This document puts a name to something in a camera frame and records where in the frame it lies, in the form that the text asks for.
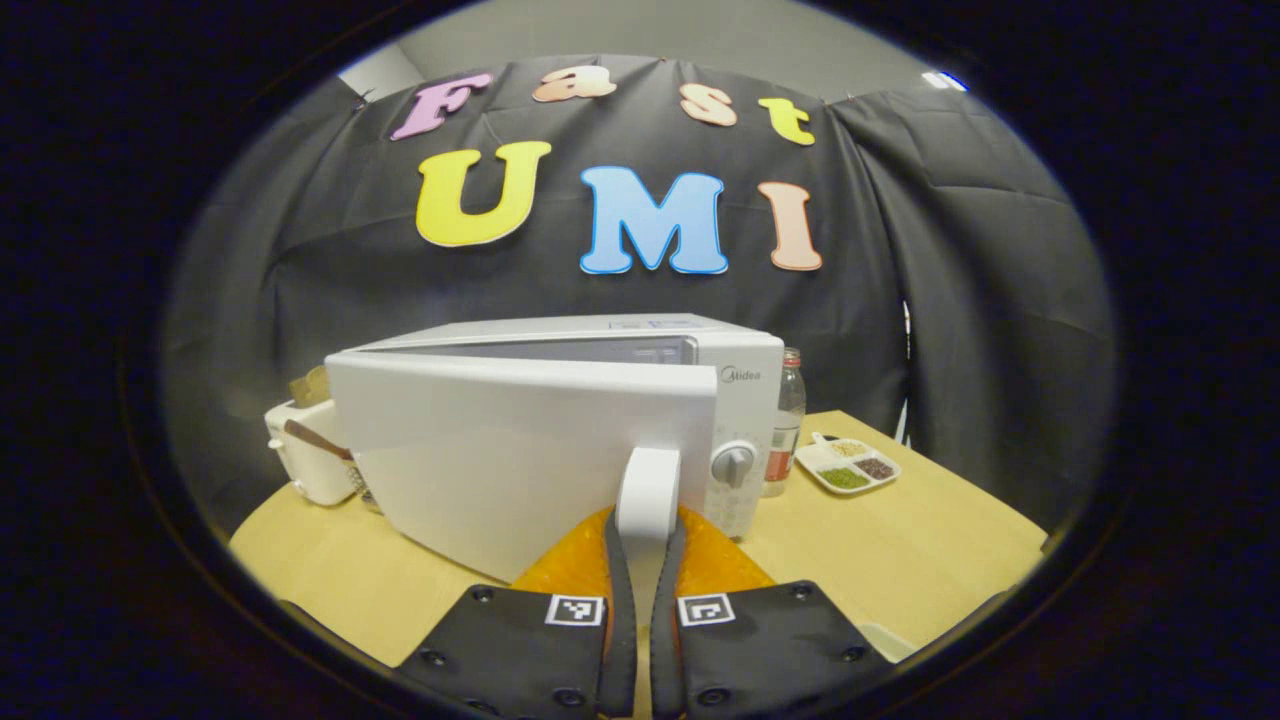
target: pink letter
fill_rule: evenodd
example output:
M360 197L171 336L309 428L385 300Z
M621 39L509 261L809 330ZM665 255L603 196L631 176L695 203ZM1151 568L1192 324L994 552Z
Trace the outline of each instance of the pink letter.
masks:
M417 104L410 110L404 124L392 133L392 140L404 140L443 126L444 114L440 110L457 111L471 97L471 88L479 90L490 82L493 76L485 73L419 90Z
M773 264L783 270L817 270L820 268L822 255L813 250L813 241L809 238L809 218L804 213L809 191L785 182L762 182L756 187L773 206L773 224L778 233L778 246L769 255Z

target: foam letter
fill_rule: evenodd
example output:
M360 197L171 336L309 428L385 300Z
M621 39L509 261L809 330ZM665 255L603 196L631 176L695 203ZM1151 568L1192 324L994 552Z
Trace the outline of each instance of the foam letter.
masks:
M631 168L588 168L581 177L595 193L591 251L579 263L582 270L614 274L631 269L631 255L622 250L623 233L631 236L644 266L654 270L676 231L680 245L671 256L676 272L716 274L728 268L716 223L716 199L724 190L719 178L685 173L671 184L662 205L654 205Z
M543 85L534 91L539 102L557 102L570 97L599 97L617 90L609 82L609 69L600 65L579 65L556 70L543 78Z
M728 109L733 100L718 87L686 82L680 86L680 95L685 97L680 101L680 108L695 120L724 127L737 122L737 113Z
M785 97L762 97L760 106L769 109L769 122L778 135L796 145L813 145L813 135L800 129L800 120L809 122L809 113L797 109Z
M809 191L785 182L762 182L756 187L773 206L773 225L778 236L778 246L769 255L773 264L783 270L817 270L820 268L822 255L813 250L813 240L809 237L809 218L804 213Z
M507 161L502 178L502 199L488 213L462 211L462 183L467 168L480 160L477 150L454 150L433 155L417 167L422 173L422 192L417 199L417 232L433 245L456 247L483 245L511 233L524 224L534 206L538 159L552 151L541 141L512 142L495 155Z
M493 76L485 73L419 90L417 102L404 118L404 124L392 133L392 140L404 140L443 126L444 113L440 110L457 111L471 97L472 87L479 90L490 82Z

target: gray wall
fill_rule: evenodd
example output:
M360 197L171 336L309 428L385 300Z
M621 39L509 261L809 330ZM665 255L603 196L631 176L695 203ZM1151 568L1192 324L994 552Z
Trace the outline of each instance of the gray wall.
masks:
M927 86L920 73L933 69L841 18L787 0L486 0L410 32L398 46L426 79L540 55L608 53L689 60L828 101ZM393 78L375 82L376 73L358 70L344 76L378 85L371 99L413 85L394 87Z
M338 77L370 102L429 79L394 42L366 55Z

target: white plastic handle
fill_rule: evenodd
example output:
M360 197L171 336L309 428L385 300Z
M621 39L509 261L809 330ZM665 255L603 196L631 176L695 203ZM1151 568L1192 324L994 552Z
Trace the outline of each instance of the white plastic handle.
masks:
M636 625L649 625L667 538L676 529L680 497L680 451L637 447L631 451L618 489L614 523L631 575Z

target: green beans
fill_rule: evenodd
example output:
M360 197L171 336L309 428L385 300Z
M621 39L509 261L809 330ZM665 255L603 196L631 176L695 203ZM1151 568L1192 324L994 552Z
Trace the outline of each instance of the green beans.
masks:
M870 480L847 468L833 468L831 470L823 470L818 474L822 479L840 489L854 489L870 484Z

